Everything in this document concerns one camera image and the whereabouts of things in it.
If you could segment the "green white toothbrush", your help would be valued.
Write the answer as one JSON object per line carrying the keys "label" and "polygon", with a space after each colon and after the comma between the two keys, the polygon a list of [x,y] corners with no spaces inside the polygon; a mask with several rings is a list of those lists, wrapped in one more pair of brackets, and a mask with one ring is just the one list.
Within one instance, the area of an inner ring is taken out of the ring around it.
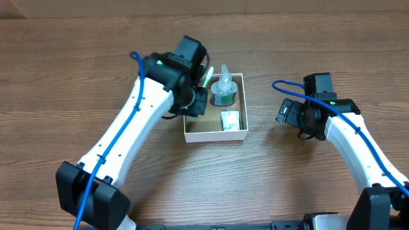
{"label": "green white toothbrush", "polygon": [[208,100],[207,85],[212,78],[214,67],[209,67],[207,73],[204,75],[202,84],[194,88],[194,100],[192,105],[188,106],[188,114],[192,119],[205,114],[205,109]]}

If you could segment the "clear pump soap bottle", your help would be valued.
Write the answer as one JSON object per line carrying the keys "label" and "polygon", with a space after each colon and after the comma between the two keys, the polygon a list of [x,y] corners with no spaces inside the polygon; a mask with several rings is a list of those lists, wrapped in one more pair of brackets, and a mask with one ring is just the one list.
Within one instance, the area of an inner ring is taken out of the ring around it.
{"label": "clear pump soap bottle", "polygon": [[219,79],[211,85],[210,89],[213,95],[214,106],[225,107],[234,104],[238,85],[233,81],[232,74],[229,72],[227,65],[221,66]]}

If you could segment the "white cardboard box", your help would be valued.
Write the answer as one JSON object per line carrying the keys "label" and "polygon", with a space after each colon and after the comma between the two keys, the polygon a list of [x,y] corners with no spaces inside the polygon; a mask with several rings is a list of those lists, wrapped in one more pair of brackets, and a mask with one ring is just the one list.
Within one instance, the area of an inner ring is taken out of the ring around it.
{"label": "white cardboard box", "polygon": [[[191,142],[212,142],[212,141],[242,141],[249,130],[247,119],[247,105],[245,99],[245,88],[242,73],[232,73],[233,82],[238,85],[238,92],[235,95],[234,104],[227,107],[217,107],[212,105],[212,93],[210,86],[218,81],[219,74],[213,74],[208,87],[208,100],[204,115],[198,117],[183,117],[183,131],[186,143]],[[240,129],[235,131],[223,131],[221,112],[238,111],[240,118]]]}

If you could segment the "green white soap packet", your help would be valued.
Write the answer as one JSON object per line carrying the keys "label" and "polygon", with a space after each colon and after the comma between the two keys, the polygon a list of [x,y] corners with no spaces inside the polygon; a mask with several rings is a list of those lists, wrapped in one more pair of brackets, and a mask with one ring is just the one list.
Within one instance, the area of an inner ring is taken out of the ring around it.
{"label": "green white soap packet", "polygon": [[222,111],[221,114],[223,131],[240,130],[240,112],[239,111]]}

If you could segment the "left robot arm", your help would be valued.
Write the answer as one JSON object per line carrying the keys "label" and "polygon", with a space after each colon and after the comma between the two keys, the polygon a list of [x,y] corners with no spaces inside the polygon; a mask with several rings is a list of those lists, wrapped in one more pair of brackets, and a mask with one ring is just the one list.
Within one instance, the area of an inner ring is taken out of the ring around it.
{"label": "left robot arm", "polygon": [[160,119],[205,112],[207,90],[198,84],[208,67],[207,51],[129,56],[139,73],[124,106],[76,164],[64,161],[56,171],[59,204],[74,216],[74,229],[82,222],[91,229],[135,229],[121,188],[143,142]]}

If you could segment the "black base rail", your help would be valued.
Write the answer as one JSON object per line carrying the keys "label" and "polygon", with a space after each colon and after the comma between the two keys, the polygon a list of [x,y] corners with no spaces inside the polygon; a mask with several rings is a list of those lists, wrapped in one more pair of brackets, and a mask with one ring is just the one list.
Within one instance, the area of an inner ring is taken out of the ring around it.
{"label": "black base rail", "polygon": [[214,224],[214,225],[187,225],[165,226],[162,224],[138,225],[137,230],[310,230],[304,221],[278,220],[270,224]]}

